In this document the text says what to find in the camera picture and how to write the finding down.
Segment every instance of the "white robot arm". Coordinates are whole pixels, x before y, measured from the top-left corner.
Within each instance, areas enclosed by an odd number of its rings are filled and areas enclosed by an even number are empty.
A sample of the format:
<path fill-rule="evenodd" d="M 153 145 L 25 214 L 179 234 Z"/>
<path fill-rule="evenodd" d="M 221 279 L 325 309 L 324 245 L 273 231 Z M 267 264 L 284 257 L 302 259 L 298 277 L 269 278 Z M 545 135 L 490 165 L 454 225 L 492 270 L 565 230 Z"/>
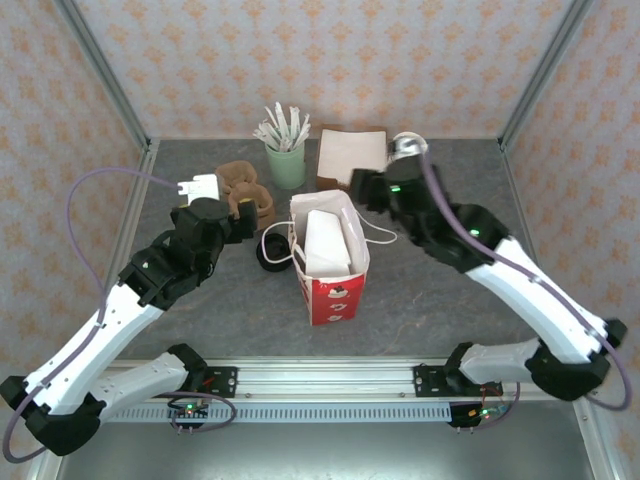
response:
<path fill-rule="evenodd" d="M 174 345 L 141 367 L 101 377 L 140 331 L 212 275 L 225 244 L 251 238 L 257 228 L 253 202 L 241 205 L 239 219 L 230 215 L 228 205 L 219 201 L 215 175 L 178 185 L 189 203 L 172 210 L 175 229 L 132 256 L 109 292 L 102 322 L 96 312 L 35 372 L 26 378 L 11 376 L 0 385 L 0 395 L 14 410 L 35 393 L 21 415 L 34 437 L 57 455 L 77 450 L 101 422 L 122 409 L 202 385 L 206 362 L 185 344 Z M 91 342 L 75 354 L 96 326 Z M 66 366 L 43 385 L 63 363 Z"/>
<path fill-rule="evenodd" d="M 414 244 L 495 293 L 539 338 L 515 345 L 460 344 L 444 367 L 414 369 L 421 382 L 416 393 L 477 396 L 481 385 L 513 381 L 533 382 L 556 398 L 575 400 L 599 386 L 610 367 L 601 342 L 617 348 L 626 334 L 625 325 L 618 319 L 603 320 L 578 305 L 487 209 L 450 203 L 435 167 L 430 167 L 431 178 L 425 177 L 421 163 L 427 151 L 420 136 L 399 134 L 390 144 L 384 172 L 354 170 L 353 199 L 369 210 L 389 211 Z M 462 230 L 482 248 L 472 247 Z M 567 305 L 584 319 L 584 325 Z"/>

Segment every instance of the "floral wallpaper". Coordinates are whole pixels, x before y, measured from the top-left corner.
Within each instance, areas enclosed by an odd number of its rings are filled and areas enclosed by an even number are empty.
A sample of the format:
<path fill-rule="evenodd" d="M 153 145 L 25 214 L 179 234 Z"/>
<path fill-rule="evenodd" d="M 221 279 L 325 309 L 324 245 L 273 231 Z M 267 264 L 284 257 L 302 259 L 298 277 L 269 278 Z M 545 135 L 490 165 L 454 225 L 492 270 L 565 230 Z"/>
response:
<path fill-rule="evenodd" d="M 314 125 L 496 138 L 570 0 L 79 0 L 150 136 Z"/>
<path fill-rule="evenodd" d="M 64 201 L 96 167 L 136 167 L 139 149 L 51 0 L 0 3 L 0 381 L 51 357 L 93 313 L 97 296 L 69 246 Z M 104 274 L 129 179 L 81 187 L 72 219 L 80 246 Z M 10 409 L 0 400 L 0 428 Z M 32 451 L 29 434 L 15 453 Z M 0 478 L 29 465 L 0 459 Z"/>
<path fill-rule="evenodd" d="M 589 309 L 629 326 L 631 411 L 610 418 L 640 472 L 640 9 L 596 0 L 509 152 L 543 266 Z M 604 394 L 622 398 L 609 376 Z"/>

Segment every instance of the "cable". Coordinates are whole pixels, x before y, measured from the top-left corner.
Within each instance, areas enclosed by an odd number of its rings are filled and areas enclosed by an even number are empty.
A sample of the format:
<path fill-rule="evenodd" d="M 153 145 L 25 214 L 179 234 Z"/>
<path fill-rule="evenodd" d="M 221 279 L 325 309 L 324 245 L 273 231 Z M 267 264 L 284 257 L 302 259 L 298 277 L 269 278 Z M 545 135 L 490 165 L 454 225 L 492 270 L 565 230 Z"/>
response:
<path fill-rule="evenodd" d="M 481 424 L 481 425 L 478 425 L 477 427 L 461 428 L 460 430 L 475 432 L 476 430 L 486 430 L 487 428 L 495 427 L 501 422 L 504 422 L 513 413 L 513 409 L 519 400 L 520 400 L 520 382 L 517 382 L 516 393 L 515 393 L 515 396 L 513 397 L 513 402 L 511 402 L 511 405 L 509 405 L 509 408 L 507 408 L 506 412 L 504 412 L 501 416 L 499 416 L 493 422 L 489 422 L 484 425 Z"/>
<path fill-rule="evenodd" d="M 428 157 L 429 148 L 428 148 L 427 142 L 422 137 L 412 132 L 400 133 L 396 135 L 395 138 L 398 138 L 401 135 L 411 136 L 420 145 L 422 172 L 427 182 L 427 187 L 429 188 L 429 192 L 431 193 L 431 196 L 436 202 L 436 205 L 438 206 L 440 213 L 442 213 L 442 215 L 444 216 L 447 223 L 451 226 L 451 228 L 458 235 L 460 235 L 460 237 L 465 242 L 467 242 L 469 245 L 471 245 L 473 248 L 475 248 L 479 252 L 489 256 L 495 261 L 504 263 L 508 267 L 525 275 L 531 282 L 537 283 L 542 288 L 544 288 L 548 293 L 551 294 L 552 297 L 554 297 L 558 302 L 560 302 L 560 304 L 563 307 L 569 310 L 569 312 L 576 318 L 576 320 L 578 320 L 578 323 L 580 323 L 580 325 L 587 332 L 589 332 L 590 335 L 592 335 L 596 340 L 598 340 L 598 342 L 600 342 L 600 344 L 604 347 L 607 353 L 609 353 L 614 363 L 616 364 L 616 367 L 620 371 L 620 376 L 622 377 L 622 383 L 624 384 L 624 399 L 622 400 L 622 403 L 620 403 L 619 405 L 610 405 L 610 404 L 601 402 L 600 400 L 597 400 L 590 395 L 586 395 L 586 398 L 594 405 L 605 408 L 607 410 L 613 410 L 613 411 L 619 412 L 629 408 L 629 406 L 631 405 L 631 399 L 633 397 L 633 388 L 631 386 L 631 379 L 629 378 L 629 375 L 623 365 L 622 359 L 620 358 L 620 355 L 618 354 L 618 352 L 616 352 L 616 349 L 613 348 L 613 346 L 607 341 L 607 339 L 604 338 L 602 335 L 600 335 L 589 324 L 589 322 L 587 322 L 587 320 L 580 314 L 580 312 L 578 312 L 578 310 L 571 304 L 571 302 L 569 302 L 563 295 L 557 292 L 555 288 L 553 288 L 543 279 L 539 278 L 533 272 L 527 270 L 522 265 L 519 265 L 518 263 L 513 262 L 508 258 L 505 258 L 502 255 L 497 254 L 490 248 L 487 248 L 486 246 L 484 246 L 482 243 L 476 240 L 473 236 L 471 236 L 469 232 L 467 232 L 467 230 L 458 221 L 455 214 L 451 211 L 451 207 L 449 207 L 449 203 L 447 202 L 447 199 L 444 193 L 440 189 L 438 178 L 436 177 L 436 174 L 433 171 L 433 167 L 431 166 L 431 162 L 429 161 L 429 157 Z"/>
<path fill-rule="evenodd" d="M 487 398 L 487 396 L 486 396 L 487 390 L 493 392 L 493 394 L 498 397 L 498 399 L 500 400 L 502 405 L 505 405 L 504 400 L 502 399 L 502 395 L 500 394 L 500 392 L 497 389 L 493 388 L 491 385 L 482 385 L 482 389 L 483 389 L 482 390 L 482 406 L 484 406 L 484 401 Z"/>
<path fill-rule="evenodd" d="M 262 232 L 262 238 L 260 239 L 260 244 L 262 245 L 262 256 L 264 257 L 264 259 L 269 262 L 269 263 L 273 263 L 274 265 L 276 263 L 282 263 L 282 262 L 286 262 L 287 260 L 291 260 L 293 258 L 293 252 L 291 253 L 291 255 L 288 255 L 284 258 L 281 258 L 279 260 L 271 260 L 268 256 L 267 256 L 267 249 L 264 246 L 264 239 L 267 236 L 267 232 L 269 230 L 271 230 L 273 227 L 277 227 L 278 225 L 294 225 L 293 222 L 291 221 L 287 221 L 287 222 L 276 222 L 276 223 L 272 223 L 271 225 L 269 225 L 267 228 L 264 229 L 264 232 Z"/>
<path fill-rule="evenodd" d="M 147 179 L 151 182 L 157 183 L 159 185 L 163 185 L 165 187 L 175 188 L 176 190 L 178 189 L 178 185 L 176 183 L 169 182 L 167 180 L 163 180 L 158 177 L 154 177 L 153 175 L 150 175 L 148 173 L 140 172 L 140 171 L 133 170 L 130 168 L 125 168 L 125 167 L 97 168 L 95 170 L 92 170 L 82 175 L 71 186 L 71 189 L 67 194 L 67 200 L 65 204 L 65 220 L 67 225 L 67 233 L 69 235 L 69 241 L 71 242 L 71 247 L 73 248 L 73 251 L 75 252 L 80 262 L 82 262 L 84 267 L 93 277 L 93 280 L 100 294 L 100 306 L 98 310 L 98 318 L 96 320 L 96 325 L 91 329 L 91 331 L 86 336 L 86 338 L 82 341 L 82 343 L 80 343 L 80 345 L 78 345 L 78 347 L 73 352 L 71 352 L 71 354 L 65 360 L 63 360 L 60 363 L 60 365 L 54 368 L 49 375 L 47 375 L 45 378 L 42 379 L 42 381 L 40 382 L 40 386 L 37 386 L 36 388 L 34 388 L 31 391 L 31 393 L 29 393 L 22 400 L 22 402 L 20 402 L 20 404 L 18 405 L 18 408 L 15 409 L 15 411 L 11 415 L 11 418 L 9 418 L 9 423 L 7 424 L 7 428 L 5 429 L 4 437 L 2 439 L 2 453 L 4 455 L 4 458 L 10 463 L 27 462 L 46 451 L 46 447 L 42 447 L 36 450 L 35 452 L 32 452 L 23 457 L 15 457 L 11 452 L 11 436 L 13 435 L 13 431 L 15 430 L 15 427 L 18 423 L 18 420 L 20 419 L 20 416 L 22 415 L 22 412 L 24 412 L 25 408 L 27 408 L 27 405 L 29 405 L 29 403 L 43 390 L 44 385 L 48 385 L 49 383 L 51 383 L 51 380 L 53 380 L 62 370 L 64 370 L 71 362 L 73 362 L 78 357 L 78 355 L 80 355 L 84 351 L 85 348 L 87 348 L 87 346 L 91 343 L 91 341 L 94 339 L 94 337 L 100 330 L 102 322 L 104 321 L 104 316 L 106 313 L 107 291 L 105 286 L 102 284 L 100 277 L 98 276 L 96 271 L 91 267 L 88 260 L 85 258 L 84 254 L 80 250 L 76 237 L 73 234 L 73 228 L 71 227 L 71 199 L 73 197 L 74 192 L 78 188 L 78 186 L 80 186 L 80 184 L 84 182 L 87 178 L 92 177 L 94 175 L 101 174 L 101 173 L 111 173 L 111 172 L 120 172 L 120 173 L 135 175 L 135 176 Z"/>
<path fill-rule="evenodd" d="M 392 244 L 393 242 L 395 242 L 398 239 L 398 234 L 396 232 L 393 232 L 391 230 L 387 230 L 386 228 L 378 227 L 378 226 L 374 225 L 373 223 L 370 223 L 369 221 L 367 221 L 359 211 L 356 210 L 356 213 L 360 217 L 360 220 L 362 220 L 364 223 L 369 225 L 371 228 L 375 228 L 376 230 L 379 230 L 381 232 L 390 233 L 391 235 L 393 235 L 393 240 L 386 240 L 386 241 L 369 240 L 368 238 L 365 238 L 365 241 L 367 243 L 376 243 L 378 245 L 390 245 L 390 244 Z"/>
<path fill-rule="evenodd" d="M 233 403 L 231 403 L 226 398 L 219 397 L 218 395 L 213 395 L 211 393 L 168 392 L 168 393 L 163 393 L 162 395 L 158 395 L 158 397 L 159 398 L 173 398 L 173 397 L 178 397 L 178 398 L 210 398 L 211 400 L 216 400 L 218 402 L 224 403 L 225 405 L 227 405 L 231 409 L 231 416 L 228 419 L 226 419 L 224 422 L 215 423 L 213 425 L 209 425 L 208 427 L 200 427 L 200 428 L 191 430 L 191 433 L 204 433 L 204 432 L 211 432 L 212 430 L 219 430 L 221 428 L 226 427 L 231 422 L 233 422 L 236 419 L 236 416 L 238 415 L 238 409 L 236 408 L 236 406 Z M 176 417 L 180 413 L 182 413 L 184 410 L 186 410 L 186 408 L 182 408 L 180 410 L 176 410 L 174 412 L 174 414 L 172 415 L 172 417 L 171 417 L 171 426 L 178 433 L 180 433 L 182 431 L 182 429 L 176 423 Z"/>

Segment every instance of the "paper bag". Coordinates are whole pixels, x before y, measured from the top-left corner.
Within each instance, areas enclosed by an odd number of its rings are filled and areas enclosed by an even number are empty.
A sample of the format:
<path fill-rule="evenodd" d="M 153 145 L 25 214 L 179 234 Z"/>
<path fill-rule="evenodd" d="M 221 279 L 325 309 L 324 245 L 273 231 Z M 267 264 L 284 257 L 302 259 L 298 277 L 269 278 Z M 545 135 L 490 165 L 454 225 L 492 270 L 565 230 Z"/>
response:
<path fill-rule="evenodd" d="M 305 274 L 304 240 L 311 210 L 333 213 L 340 219 L 351 257 L 350 274 L 344 277 L 312 278 Z M 360 219 L 349 196 L 340 190 L 294 195 L 291 199 L 289 246 L 311 325 L 351 320 L 356 315 L 369 269 L 369 249 Z"/>

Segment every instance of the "purple cable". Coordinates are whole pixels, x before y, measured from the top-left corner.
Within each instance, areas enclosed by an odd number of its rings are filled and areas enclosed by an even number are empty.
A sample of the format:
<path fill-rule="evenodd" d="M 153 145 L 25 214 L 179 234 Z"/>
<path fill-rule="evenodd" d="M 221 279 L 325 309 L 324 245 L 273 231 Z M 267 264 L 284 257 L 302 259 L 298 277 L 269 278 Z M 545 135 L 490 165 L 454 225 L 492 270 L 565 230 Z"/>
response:
<path fill-rule="evenodd" d="M 92 170 L 92 171 L 82 175 L 72 185 L 71 189 L 69 190 L 69 194 L 67 195 L 67 200 L 66 200 L 66 205 L 65 205 L 65 218 L 66 218 L 66 224 L 67 224 L 67 233 L 69 234 L 69 241 L 71 242 L 71 246 L 73 247 L 73 251 L 75 252 L 76 256 L 80 259 L 82 264 L 85 266 L 85 268 L 89 271 L 89 273 L 93 277 L 93 279 L 95 281 L 95 284 L 96 284 L 96 287 L 98 289 L 98 292 L 100 293 L 100 306 L 99 306 L 99 311 L 98 311 L 98 319 L 96 320 L 96 325 L 91 329 L 91 331 L 89 332 L 87 337 L 82 341 L 82 343 L 80 345 L 78 345 L 78 347 L 64 361 L 62 361 L 60 363 L 60 365 L 58 365 L 55 369 L 53 369 L 53 371 L 49 375 L 47 375 L 45 378 L 43 378 L 42 381 L 40 382 L 40 385 L 48 385 L 51 382 L 51 380 L 53 380 L 62 370 L 64 370 L 71 362 L 73 362 L 73 360 L 75 360 L 76 357 L 78 355 L 80 355 L 80 353 L 82 353 L 82 351 L 85 348 L 87 348 L 87 345 L 89 345 L 91 343 L 91 341 L 94 339 L 94 337 L 96 336 L 96 334 L 100 330 L 100 325 L 104 321 L 104 316 L 105 316 L 105 311 L 106 311 L 106 302 L 107 302 L 107 291 L 105 289 L 105 286 L 102 284 L 102 281 L 100 280 L 100 277 L 98 276 L 96 271 L 91 267 L 91 265 L 89 264 L 89 262 L 85 258 L 85 256 L 82 253 L 82 251 L 80 251 L 80 247 L 78 246 L 78 242 L 76 240 L 76 237 L 73 234 L 73 229 L 71 228 L 71 198 L 73 197 L 73 193 L 76 191 L 78 186 L 82 182 L 84 182 L 87 178 L 92 177 L 94 175 L 98 175 L 100 173 L 111 173 L 111 172 L 127 173 L 127 174 L 130 174 L 130 175 L 135 175 L 135 176 L 138 176 L 138 177 L 142 177 L 144 179 L 147 179 L 147 180 L 149 180 L 151 182 L 163 185 L 165 187 L 175 188 L 175 189 L 178 188 L 178 185 L 176 183 L 169 182 L 167 180 L 163 180 L 161 178 L 154 177 L 153 175 L 150 175 L 148 173 L 139 172 L 137 170 L 133 170 L 133 169 L 130 169 L 130 168 L 125 168 L 125 167 L 97 168 L 95 170 Z M 11 415 L 11 418 L 9 419 L 9 423 L 7 424 L 7 428 L 6 428 L 5 432 L 4 432 L 4 437 L 2 439 L 2 453 L 4 454 L 4 458 L 10 463 L 27 462 L 27 461 L 37 457 L 38 455 L 40 455 L 41 453 L 43 453 L 46 450 L 45 447 L 42 447 L 42 448 L 36 450 L 33 453 L 25 455 L 24 457 L 14 457 L 13 454 L 11 453 L 11 436 L 13 435 L 13 431 L 14 431 L 14 429 L 16 427 L 16 424 L 18 423 L 18 420 L 20 419 L 20 415 L 22 414 L 22 412 L 24 412 L 24 409 L 27 407 L 27 405 L 29 405 L 29 403 L 38 395 L 38 393 L 40 393 L 42 391 L 42 389 L 43 389 L 42 386 L 37 386 L 36 388 L 34 388 L 31 391 L 31 393 L 29 393 L 22 400 L 22 402 L 20 402 L 20 405 L 18 405 L 18 408 L 15 409 L 15 411 Z"/>
<path fill-rule="evenodd" d="M 576 318 L 576 320 L 578 320 L 580 325 L 582 325 L 582 327 L 584 327 L 584 329 L 587 332 L 589 332 L 590 335 L 593 335 L 594 338 L 596 340 L 598 340 L 598 342 L 600 342 L 600 344 L 604 347 L 604 349 L 609 353 L 609 355 L 613 359 L 614 363 L 616 364 L 616 367 L 620 371 L 620 376 L 622 377 L 622 383 L 624 384 L 624 399 L 623 399 L 623 401 L 622 401 L 622 403 L 620 405 L 609 405 L 609 404 L 601 402 L 600 400 L 597 400 L 597 399 L 595 399 L 595 398 L 593 398 L 593 397 L 591 397 L 589 395 L 586 396 L 587 399 L 591 403 L 593 403 L 594 405 L 597 405 L 599 407 L 605 408 L 607 410 L 613 410 L 613 411 L 616 411 L 616 412 L 620 412 L 622 410 L 626 410 L 627 408 L 629 408 L 629 406 L 631 405 L 631 399 L 633 397 L 633 390 L 632 390 L 632 387 L 631 387 L 631 380 L 629 379 L 629 375 L 628 375 L 626 369 L 624 368 L 622 359 L 620 358 L 620 355 L 618 354 L 618 352 L 616 352 L 616 349 L 613 348 L 613 346 L 607 341 L 607 339 L 604 338 L 602 335 L 600 335 L 589 324 L 589 322 L 587 322 L 587 320 L 580 314 L 580 312 L 578 312 L 578 310 L 573 305 L 571 305 L 571 303 L 563 295 L 561 295 L 559 292 L 557 292 L 551 285 L 549 285 L 544 280 L 538 278 L 536 274 L 534 274 L 533 272 L 527 270 L 522 265 L 519 265 L 519 264 L 509 260 L 508 258 L 505 258 L 502 255 L 497 254 L 496 252 L 494 252 L 490 248 L 485 247 L 482 243 L 480 243 L 478 240 L 476 240 L 473 236 L 471 236 L 467 232 L 467 230 L 458 221 L 458 219 L 456 218 L 455 214 L 451 211 L 451 208 L 449 207 L 449 203 L 447 202 L 447 199 L 445 198 L 444 193 L 440 189 L 440 185 L 438 183 L 438 179 L 437 179 L 437 177 L 436 177 L 436 175 L 435 175 L 435 173 L 433 171 L 433 168 L 431 167 L 431 162 L 429 161 L 428 147 L 425 148 L 425 145 L 426 145 L 425 140 L 422 137 L 419 137 L 418 135 L 416 135 L 416 137 L 418 137 L 418 138 L 416 138 L 416 141 L 421 146 L 420 151 L 421 151 L 421 159 L 422 159 L 422 162 L 421 162 L 422 163 L 422 172 L 423 172 L 424 177 L 425 177 L 425 179 L 427 181 L 427 187 L 429 188 L 429 192 L 431 192 L 431 196 L 435 200 L 436 205 L 438 206 L 438 209 L 440 210 L 440 212 L 442 213 L 444 218 L 447 220 L 447 223 L 451 226 L 451 228 L 453 228 L 453 230 L 458 235 L 460 235 L 460 237 L 462 237 L 462 239 L 465 242 L 467 242 L 473 248 L 475 248 L 479 252 L 483 253 L 484 255 L 487 255 L 487 256 L 493 258 L 495 261 L 502 262 L 505 265 L 507 265 L 508 267 L 510 267 L 510 268 L 522 273 L 530 281 L 538 283 L 542 288 L 544 288 L 547 292 L 549 292 L 551 294 L 551 296 L 553 296 L 556 300 L 558 300 L 558 302 L 560 302 L 560 304 L 562 304 L 563 307 L 565 307 L 567 310 L 569 310 L 569 312 Z"/>
<path fill-rule="evenodd" d="M 192 430 L 193 433 L 205 433 L 205 432 L 210 432 L 212 430 L 218 430 L 220 428 L 224 428 L 227 425 L 229 425 L 231 422 L 233 422 L 236 419 L 236 416 L 238 415 L 238 409 L 236 408 L 236 406 L 233 403 L 231 403 L 226 398 L 220 397 L 218 395 L 213 395 L 211 393 L 170 392 L 170 393 L 163 393 L 162 395 L 158 395 L 158 397 L 165 397 L 165 398 L 172 398 L 172 397 L 180 397 L 180 398 L 183 398 L 183 397 L 187 397 L 187 398 L 210 398 L 211 400 L 216 400 L 218 402 L 224 403 L 225 405 L 227 405 L 231 409 L 231 416 L 228 419 L 226 419 L 224 422 L 216 423 L 214 425 L 209 425 L 208 427 L 197 428 L 195 430 Z M 176 417 L 180 413 L 185 411 L 185 410 L 186 410 L 186 408 L 182 408 L 180 410 L 176 410 L 174 412 L 173 416 L 171 417 L 171 426 L 178 433 L 180 433 L 180 427 L 176 423 Z"/>

